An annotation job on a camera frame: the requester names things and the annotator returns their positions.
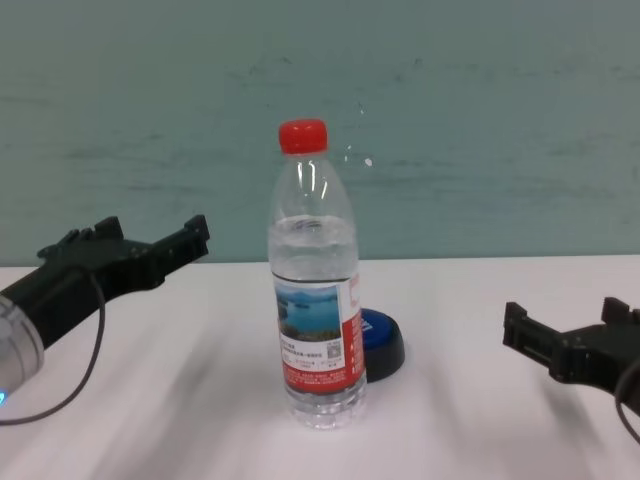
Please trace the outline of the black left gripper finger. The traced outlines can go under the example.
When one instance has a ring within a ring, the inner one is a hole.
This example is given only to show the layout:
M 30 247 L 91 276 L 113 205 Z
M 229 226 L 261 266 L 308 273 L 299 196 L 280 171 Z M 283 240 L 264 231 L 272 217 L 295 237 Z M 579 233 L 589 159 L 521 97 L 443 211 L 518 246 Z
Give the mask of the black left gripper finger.
M 109 216 L 94 225 L 92 240 L 123 240 L 123 230 L 117 216 Z
M 209 254 L 209 229 L 204 215 L 195 215 L 177 232 L 152 244 L 150 254 L 160 273 L 172 273 Z

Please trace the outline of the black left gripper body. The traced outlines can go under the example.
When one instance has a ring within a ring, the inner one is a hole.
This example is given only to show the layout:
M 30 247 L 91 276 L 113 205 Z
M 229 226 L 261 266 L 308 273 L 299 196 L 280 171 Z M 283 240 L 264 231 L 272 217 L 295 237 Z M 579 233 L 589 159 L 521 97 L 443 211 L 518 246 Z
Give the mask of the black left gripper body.
M 37 253 L 42 264 L 1 291 L 26 314 L 51 346 L 106 302 L 151 290 L 165 280 L 166 262 L 150 244 L 67 238 Z

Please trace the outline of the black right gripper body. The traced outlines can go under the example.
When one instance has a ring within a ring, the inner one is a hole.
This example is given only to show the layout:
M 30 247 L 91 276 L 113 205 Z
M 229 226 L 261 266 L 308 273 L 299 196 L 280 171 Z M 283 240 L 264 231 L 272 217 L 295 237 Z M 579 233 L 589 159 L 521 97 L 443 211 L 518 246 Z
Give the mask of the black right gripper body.
M 551 378 L 613 394 L 622 374 L 638 358 L 638 326 L 591 325 L 557 336 Z

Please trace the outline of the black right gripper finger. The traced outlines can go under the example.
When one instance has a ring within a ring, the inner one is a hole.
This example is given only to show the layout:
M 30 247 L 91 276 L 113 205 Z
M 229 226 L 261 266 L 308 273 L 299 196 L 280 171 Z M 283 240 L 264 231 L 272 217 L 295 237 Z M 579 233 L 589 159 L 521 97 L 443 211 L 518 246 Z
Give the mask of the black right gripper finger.
M 530 318 L 516 302 L 507 302 L 504 311 L 504 346 L 546 367 L 550 373 L 561 372 L 562 334 Z
M 606 297 L 603 302 L 601 320 L 606 325 L 638 326 L 640 324 L 640 309 L 631 308 L 618 298 Z

